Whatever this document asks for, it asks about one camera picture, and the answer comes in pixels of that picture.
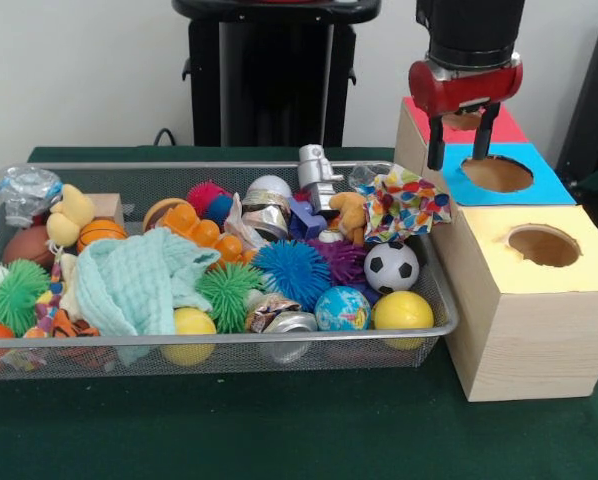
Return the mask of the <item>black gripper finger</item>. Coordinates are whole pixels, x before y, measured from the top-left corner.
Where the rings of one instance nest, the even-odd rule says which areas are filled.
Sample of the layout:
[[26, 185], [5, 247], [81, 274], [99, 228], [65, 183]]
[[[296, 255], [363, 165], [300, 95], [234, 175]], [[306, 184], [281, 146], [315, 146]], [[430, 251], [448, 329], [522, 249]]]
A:
[[483, 160], [489, 154], [494, 122], [497, 119], [501, 103], [491, 103], [484, 107], [479, 127], [475, 133], [473, 159]]
[[430, 170], [440, 171], [443, 168], [445, 152], [443, 116], [430, 117], [429, 128], [427, 166]]

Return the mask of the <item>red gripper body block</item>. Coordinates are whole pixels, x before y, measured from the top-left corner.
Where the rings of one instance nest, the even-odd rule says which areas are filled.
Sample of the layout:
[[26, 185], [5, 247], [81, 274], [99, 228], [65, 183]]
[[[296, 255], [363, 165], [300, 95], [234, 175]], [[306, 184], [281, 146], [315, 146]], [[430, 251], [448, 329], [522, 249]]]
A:
[[507, 100], [518, 92], [522, 78], [519, 55], [503, 66], [474, 71], [449, 70], [423, 60], [411, 65], [409, 88], [415, 106], [434, 118]]

